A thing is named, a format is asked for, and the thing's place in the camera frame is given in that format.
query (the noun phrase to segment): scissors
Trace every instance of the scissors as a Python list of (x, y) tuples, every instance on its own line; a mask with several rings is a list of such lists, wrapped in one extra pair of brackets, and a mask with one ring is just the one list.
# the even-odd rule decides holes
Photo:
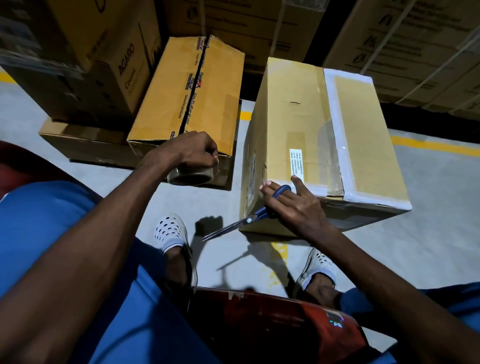
[[(291, 191), (291, 190), (292, 190), (292, 188), (289, 185), (284, 184), (278, 190), (275, 191), (275, 193), (273, 194), (273, 197), (277, 198), (283, 192)], [(219, 236), (222, 236), (222, 235), (225, 235), (225, 234), (227, 234), (231, 231), (237, 230), (244, 225), (251, 224), (254, 221), (262, 220), (264, 218), (276, 218), (276, 214), (275, 214), (275, 212), (272, 211), (272, 209), (263, 206), (261, 209), (256, 211), (253, 215), (247, 216), (246, 218), (244, 218), (240, 221), (234, 222), (233, 224), (230, 224), (227, 227), (224, 227), (223, 229), (220, 229), (220, 230), (217, 230), (215, 232), (212, 232), (211, 234), (208, 234), (207, 236), (204, 237), (204, 239), (202, 241), (206, 242), (210, 239), (218, 238)]]

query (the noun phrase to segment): foot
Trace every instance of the foot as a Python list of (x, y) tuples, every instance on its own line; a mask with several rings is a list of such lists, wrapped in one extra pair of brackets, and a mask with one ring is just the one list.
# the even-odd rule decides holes
[(322, 254), (316, 248), (312, 248), (307, 264), (305, 264), (305, 268), (297, 279), (293, 297), (297, 298), (300, 291), (305, 291), (313, 278), (315, 282), (320, 282), (321, 285), (335, 288), (338, 271), (338, 267), (325, 254)]
[[(180, 216), (175, 213), (169, 213), (160, 219), (155, 228), (154, 239), (154, 247), (160, 249), (169, 262), (175, 263), (172, 267), (173, 271), (178, 270), (175, 269), (175, 266), (179, 265), (177, 263), (181, 263), (181, 256), (187, 260), (185, 263), (192, 265), (192, 249), (188, 244), (187, 228)], [(192, 287), (196, 286), (197, 282), (197, 269), (192, 266)]]

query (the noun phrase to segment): hand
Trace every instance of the hand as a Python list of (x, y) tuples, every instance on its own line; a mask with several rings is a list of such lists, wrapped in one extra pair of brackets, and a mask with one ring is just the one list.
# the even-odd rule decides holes
[(297, 194), (285, 191), (278, 198), (272, 195), (280, 188), (279, 184), (267, 181), (260, 186), (265, 205), (277, 213), (280, 222), (292, 233), (309, 243), (317, 242), (333, 225), (328, 222), (320, 200), (305, 187), (301, 179), (292, 176), (292, 182)]
[(169, 170), (182, 164), (187, 167), (215, 167), (218, 164), (216, 143), (206, 132), (183, 133), (150, 151), (145, 159), (169, 161)]

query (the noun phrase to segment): forearm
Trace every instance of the forearm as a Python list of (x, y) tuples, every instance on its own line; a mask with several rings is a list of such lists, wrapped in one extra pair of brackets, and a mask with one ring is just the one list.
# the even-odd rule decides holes
[(0, 358), (65, 360), (123, 267), (173, 157), (145, 161), (62, 235), (0, 301)]
[(407, 281), (366, 254), (338, 229), (312, 242), (404, 333), (419, 357), (474, 362), (479, 336)]

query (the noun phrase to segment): scissors blade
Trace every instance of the scissors blade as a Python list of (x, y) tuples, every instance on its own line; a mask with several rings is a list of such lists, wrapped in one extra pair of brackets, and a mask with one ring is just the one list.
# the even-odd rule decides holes
[(225, 234), (227, 234), (231, 231), (237, 230), (237, 229), (241, 228), (242, 226), (248, 225), (252, 221), (255, 221), (256, 218), (257, 218), (257, 215), (247, 216), (246, 218), (244, 218), (240, 221), (234, 222), (233, 224), (230, 224), (230, 225), (228, 225), (228, 226), (226, 226), (226, 227), (224, 227), (220, 230), (217, 230), (215, 232), (212, 232), (211, 234), (206, 235), (203, 238), (202, 242), (206, 242), (208, 240), (218, 238), (219, 236), (222, 236), (222, 235), (225, 235)]

